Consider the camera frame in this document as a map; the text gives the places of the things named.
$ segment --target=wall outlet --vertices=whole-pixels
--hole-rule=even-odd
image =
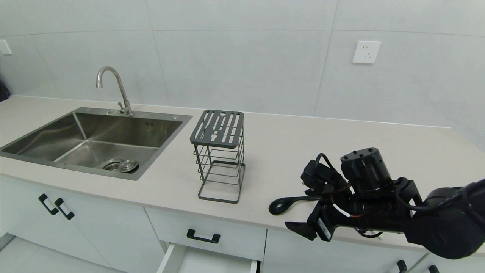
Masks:
[[[354,64],[373,64],[377,58],[377,53],[381,47],[381,42],[376,41],[359,41],[357,43],[356,53],[352,62]]]

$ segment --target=faucet spout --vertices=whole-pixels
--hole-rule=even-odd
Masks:
[[[96,77],[96,88],[103,88],[103,83],[102,83],[103,74],[107,70],[111,71],[113,73],[113,75],[115,76],[116,81],[118,81],[118,86],[119,86],[120,91],[121,91],[121,96],[123,97],[123,103],[125,104],[125,107],[121,107],[120,112],[122,114],[126,114],[128,116],[133,115],[133,111],[131,110],[131,106],[129,104],[128,98],[126,97],[125,88],[123,87],[123,83],[121,82],[120,75],[118,74],[118,72],[114,68],[112,68],[112,67],[102,67],[99,70],[99,72],[97,73],[97,77]]]

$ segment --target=cabinet handle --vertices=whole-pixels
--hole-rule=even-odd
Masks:
[[[199,240],[199,241],[204,241],[204,242],[208,242],[208,243],[213,243],[213,244],[217,244],[219,242],[219,239],[221,238],[221,236],[219,234],[215,234],[215,233],[214,233],[214,235],[212,235],[212,239],[195,237],[194,234],[195,234],[195,230],[189,229],[187,231],[187,238]]]
[[[62,215],[64,215],[64,217],[68,220],[71,220],[73,217],[74,217],[74,213],[73,212],[69,212],[68,214],[66,214],[62,209],[61,209],[61,205],[62,203],[64,203],[64,200],[62,200],[62,198],[58,198],[54,204],[59,208],[59,210],[61,211]]]
[[[439,273],[438,267],[436,265],[432,265],[428,267],[429,273]]]
[[[406,273],[407,272],[407,265],[406,262],[400,260],[397,262],[397,267],[399,268],[399,273]]]
[[[45,193],[43,193],[41,196],[39,196],[39,201],[42,203],[42,205],[44,205],[44,208],[46,208],[46,210],[51,215],[56,215],[59,212],[59,210],[57,210],[56,208],[53,208],[52,210],[49,209],[49,207],[46,205],[46,203],[44,203],[45,200],[47,200],[47,195]]]

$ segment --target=spoon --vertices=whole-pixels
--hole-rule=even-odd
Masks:
[[[287,209],[289,209],[290,206],[296,201],[299,201],[299,200],[316,201],[318,199],[320,199],[320,197],[318,196],[281,197],[271,202],[270,206],[268,207],[268,210],[273,215],[280,215],[283,212],[285,212]]]

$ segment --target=stainless steel sink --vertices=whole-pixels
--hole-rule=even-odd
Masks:
[[[192,116],[81,107],[0,148],[0,156],[138,180]]]

